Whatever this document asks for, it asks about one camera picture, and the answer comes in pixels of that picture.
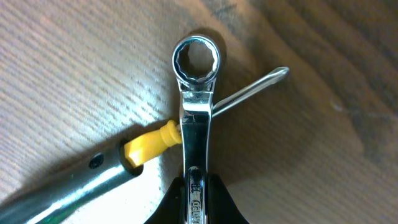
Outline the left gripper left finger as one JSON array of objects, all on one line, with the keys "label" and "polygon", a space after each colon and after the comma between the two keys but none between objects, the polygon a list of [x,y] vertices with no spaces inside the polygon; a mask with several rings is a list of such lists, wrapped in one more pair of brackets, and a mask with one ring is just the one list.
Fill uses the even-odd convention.
[{"label": "left gripper left finger", "polygon": [[176,177],[159,203],[155,212],[145,224],[179,224],[181,223],[183,178]]}]

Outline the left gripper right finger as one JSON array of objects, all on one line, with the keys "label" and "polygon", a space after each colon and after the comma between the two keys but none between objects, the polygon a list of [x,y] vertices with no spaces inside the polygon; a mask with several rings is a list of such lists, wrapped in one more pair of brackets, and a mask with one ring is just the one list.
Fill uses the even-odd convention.
[{"label": "left gripper right finger", "polygon": [[210,224],[249,224],[217,174],[209,178],[208,216]]}]

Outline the silver ring wrench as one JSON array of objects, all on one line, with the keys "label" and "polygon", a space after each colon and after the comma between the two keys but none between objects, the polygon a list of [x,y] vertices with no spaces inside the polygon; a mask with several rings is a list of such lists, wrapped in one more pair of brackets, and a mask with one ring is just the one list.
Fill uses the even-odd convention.
[{"label": "silver ring wrench", "polygon": [[[182,52],[193,43],[211,52],[213,64],[202,77],[194,77],[182,67]],[[183,146],[184,223],[207,223],[208,145],[212,121],[213,95],[221,68],[220,50],[203,34],[179,40],[172,55],[172,66],[180,92],[179,125]]]}]

